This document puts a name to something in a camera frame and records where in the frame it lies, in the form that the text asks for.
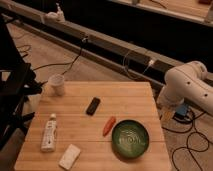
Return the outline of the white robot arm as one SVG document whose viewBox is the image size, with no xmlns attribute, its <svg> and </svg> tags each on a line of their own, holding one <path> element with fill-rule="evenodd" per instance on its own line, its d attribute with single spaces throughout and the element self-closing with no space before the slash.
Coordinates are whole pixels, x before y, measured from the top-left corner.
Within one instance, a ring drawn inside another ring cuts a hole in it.
<svg viewBox="0 0 213 171">
<path fill-rule="evenodd" d="M 169 69 L 157 103 L 166 108 L 177 108 L 188 99 L 213 115 L 213 87 L 204 82 L 206 76 L 207 68 L 200 61 Z"/>
</svg>

